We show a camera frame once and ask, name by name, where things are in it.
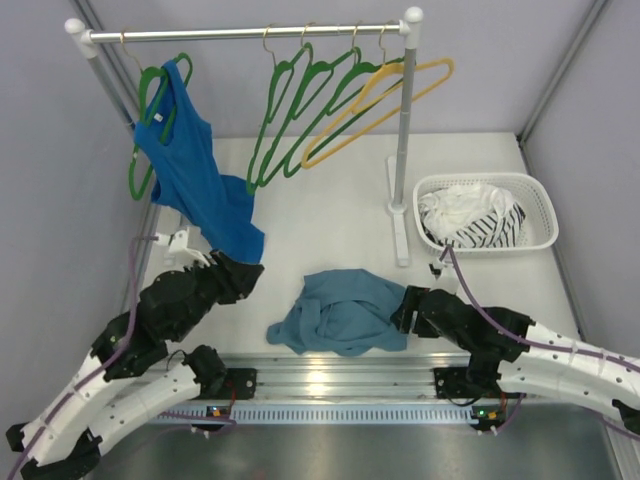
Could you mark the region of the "light blue tank top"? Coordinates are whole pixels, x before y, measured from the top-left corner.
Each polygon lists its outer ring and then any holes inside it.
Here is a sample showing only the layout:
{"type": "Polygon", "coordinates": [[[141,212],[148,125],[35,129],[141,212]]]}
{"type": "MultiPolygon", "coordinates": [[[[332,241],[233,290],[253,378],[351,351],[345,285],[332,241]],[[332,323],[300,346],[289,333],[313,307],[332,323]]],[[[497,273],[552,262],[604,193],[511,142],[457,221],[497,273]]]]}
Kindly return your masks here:
{"type": "Polygon", "coordinates": [[[364,269],[325,270],[304,277],[285,318],[270,325],[266,340],[294,353],[333,352],[356,357],[372,349],[401,352],[407,336],[391,321],[406,288],[364,269]]]}

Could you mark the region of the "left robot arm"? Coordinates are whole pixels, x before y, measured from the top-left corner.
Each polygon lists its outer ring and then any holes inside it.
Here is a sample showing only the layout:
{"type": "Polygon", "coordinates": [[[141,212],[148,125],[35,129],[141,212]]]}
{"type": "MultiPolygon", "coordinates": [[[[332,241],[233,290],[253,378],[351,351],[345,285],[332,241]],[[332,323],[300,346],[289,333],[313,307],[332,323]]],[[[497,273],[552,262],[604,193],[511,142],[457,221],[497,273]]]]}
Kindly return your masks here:
{"type": "Polygon", "coordinates": [[[228,369],[213,347],[200,345],[159,379],[120,395],[214,306],[246,299],[263,272],[261,264],[213,251],[203,262],[158,275],[107,324],[56,399],[32,421],[7,429],[9,447],[19,455],[8,476],[80,479],[152,418],[183,401],[220,394],[228,369]]]}

